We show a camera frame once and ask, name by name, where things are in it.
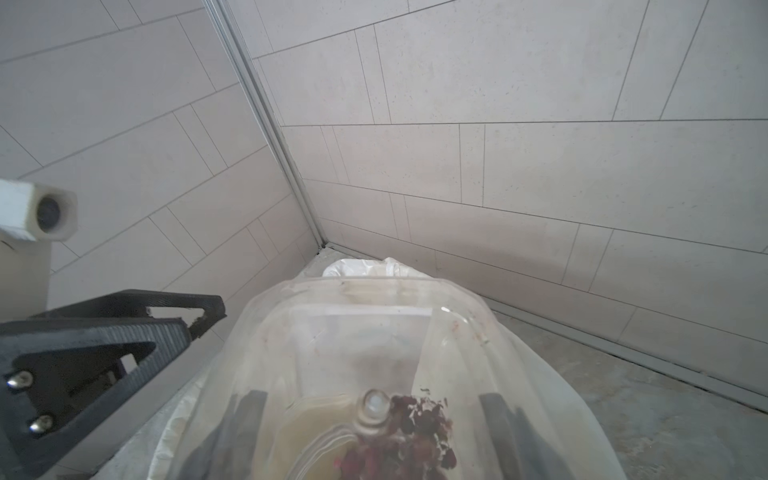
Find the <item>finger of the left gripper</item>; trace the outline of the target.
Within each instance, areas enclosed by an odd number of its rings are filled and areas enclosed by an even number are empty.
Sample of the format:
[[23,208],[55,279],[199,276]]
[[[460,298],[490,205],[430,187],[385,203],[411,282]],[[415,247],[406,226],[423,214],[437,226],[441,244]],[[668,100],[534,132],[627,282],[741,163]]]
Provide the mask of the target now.
[[191,342],[181,319],[2,324],[2,478],[42,476]]
[[200,309],[202,314],[187,326],[192,339],[201,338],[224,319],[221,296],[129,289],[47,310],[33,319],[150,318],[151,308]]

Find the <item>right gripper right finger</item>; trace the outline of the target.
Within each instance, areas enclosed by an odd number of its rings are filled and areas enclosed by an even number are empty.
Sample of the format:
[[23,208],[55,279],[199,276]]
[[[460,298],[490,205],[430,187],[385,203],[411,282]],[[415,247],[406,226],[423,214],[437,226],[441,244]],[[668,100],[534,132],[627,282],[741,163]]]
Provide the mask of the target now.
[[563,457],[533,428],[520,408],[512,410],[499,393],[479,396],[504,479],[574,479]]

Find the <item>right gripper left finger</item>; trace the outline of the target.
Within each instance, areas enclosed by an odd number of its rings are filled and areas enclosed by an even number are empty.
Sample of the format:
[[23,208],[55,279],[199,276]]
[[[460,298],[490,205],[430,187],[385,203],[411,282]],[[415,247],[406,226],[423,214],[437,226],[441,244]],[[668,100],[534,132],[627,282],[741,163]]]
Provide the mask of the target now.
[[231,400],[222,422],[181,464],[177,479],[251,479],[252,459],[268,394]]

